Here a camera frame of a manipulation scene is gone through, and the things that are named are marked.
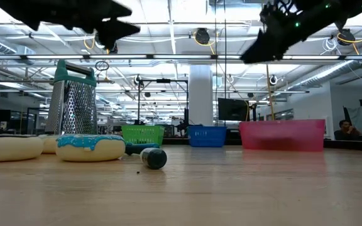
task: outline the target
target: black cylinder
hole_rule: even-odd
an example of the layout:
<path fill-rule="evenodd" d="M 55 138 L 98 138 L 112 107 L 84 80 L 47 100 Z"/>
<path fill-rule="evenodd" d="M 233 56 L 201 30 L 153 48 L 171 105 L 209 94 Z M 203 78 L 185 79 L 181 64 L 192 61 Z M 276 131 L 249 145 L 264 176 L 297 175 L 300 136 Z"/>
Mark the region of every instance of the black cylinder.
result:
<path fill-rule="evenodd" d="M 162 168 L 167 162 L 166 152 L 158 148 L 145 148 L 140 156 L 142 163 L 153 170 Z"/>

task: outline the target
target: pink plastic bin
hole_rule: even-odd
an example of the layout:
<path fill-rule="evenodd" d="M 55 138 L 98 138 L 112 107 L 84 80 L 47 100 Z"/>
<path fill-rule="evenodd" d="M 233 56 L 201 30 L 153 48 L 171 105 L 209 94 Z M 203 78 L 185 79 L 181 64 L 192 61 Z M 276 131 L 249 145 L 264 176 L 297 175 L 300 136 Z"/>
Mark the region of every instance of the pink plastic bin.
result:
<path fill-rule="evenodd" d="M 245 149 L 323 151 L 325 120 L 240 122 Z"/>

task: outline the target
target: table surface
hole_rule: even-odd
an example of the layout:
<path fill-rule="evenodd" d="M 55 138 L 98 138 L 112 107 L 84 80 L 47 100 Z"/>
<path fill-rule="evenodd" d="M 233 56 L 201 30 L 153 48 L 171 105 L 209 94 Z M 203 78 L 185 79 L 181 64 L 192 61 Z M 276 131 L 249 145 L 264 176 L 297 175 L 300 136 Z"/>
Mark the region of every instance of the table surface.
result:
<path fill-rule="evenodd" d="M 156 171 L 138 155 L 0 163 L 0 225 L 362 225 L 362 151 L 164 150 Z"/>

